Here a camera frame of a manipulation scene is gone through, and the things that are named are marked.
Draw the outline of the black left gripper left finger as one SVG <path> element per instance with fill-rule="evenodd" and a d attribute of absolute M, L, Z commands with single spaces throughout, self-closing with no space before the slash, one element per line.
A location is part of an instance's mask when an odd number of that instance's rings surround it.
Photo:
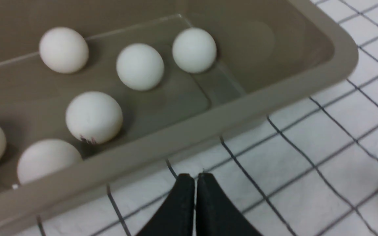
<path fill-rule="evenodd" d="M 172 190 L 138 236 L 191 236 L 195 207 L 195 180 L 178 175 Z"/>

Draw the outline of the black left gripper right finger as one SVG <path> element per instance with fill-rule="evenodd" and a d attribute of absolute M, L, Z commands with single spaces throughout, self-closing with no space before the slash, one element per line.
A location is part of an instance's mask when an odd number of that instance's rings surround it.
<path fill-rule="evenodd" d="M 261 236 L 224 193 L 211 173 L 198 175 L 196 203 L 198 236 Z"/>

